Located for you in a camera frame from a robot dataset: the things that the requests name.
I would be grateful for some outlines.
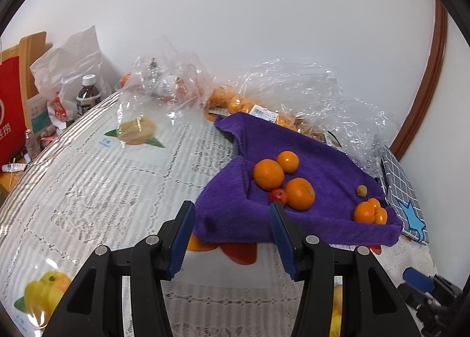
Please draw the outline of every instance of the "blue star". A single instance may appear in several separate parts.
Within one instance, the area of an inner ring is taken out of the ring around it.
[[[413,205],[411,204],[411,201],[408,202],[408,205],[405,205],[405,203],[402,203],[401,201],[398,201],[398,204],[401,207],[401,210],[405,214],[407,220],[408,220],[408,225],[409,228],[412,230],[417,231],[419,234],[419,242],[422,242],[424,240],[424,232],[423,230],[426,228],[426,224],[422,222],[419,217],[417,217],[416,212],[414,210]]]

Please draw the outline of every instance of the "gray plaid fabric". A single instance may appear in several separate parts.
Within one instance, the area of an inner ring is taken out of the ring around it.
[[[403,235],[427,245],[428,231],[416,194],[403,168],[387,147],[382,156],[382,164],[385,170],[387,201],[403,221]]]

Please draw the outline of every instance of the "wall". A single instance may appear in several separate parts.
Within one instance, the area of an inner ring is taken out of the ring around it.
[[[346,94],[401,124],[426,66],[433,12],[434,0],[27,0],[2,40],[6,48],[46,30],[57,43],[95,24],[114,79],[163,33],[222,79],[307,56],[337,65]]]
[[[401,161],[424,211],[434,263],[461,288],[470,273],[469,60],[470,48],[449,19],[439,85]]]

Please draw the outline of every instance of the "purple cloth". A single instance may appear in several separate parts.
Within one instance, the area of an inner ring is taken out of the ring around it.
[[[385,199],[375,180],[357,167],[344,153],[302,134],[245,113],[218,119],[215,125],[237,139],[240,155],[232,159],[204,188],[196,201],[195,235],[203,242],[273,242],[269,226],[268,192],[252,180],[255,163],[276,160],[281,151],[291,150],[300,159],[293,174],[313,186],[315,203],[304,212],[286,206],[288,216],[309,234],[330,244],[383,244],[398,241],[402,223],[387,207],[386,225],[352,221],[354,208],[365,199],[356,194],[365,185],[368,198]]]

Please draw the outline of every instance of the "bottle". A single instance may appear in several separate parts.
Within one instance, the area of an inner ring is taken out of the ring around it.
[[[101,102],[101,93],[95,86],[96,76],[86,75],[83,76],[82,90],[77,96],[77,115],[83,116],[88,110],[98,105]]]
[[[34,136],[34,133],[31,129],[27,129],[27,131],[24,132],[24,137],[26,139],[25,146],[26,150],[28,151],[28,155],[32,160],[34,160],[41,152],[39,149],[38,139]]]

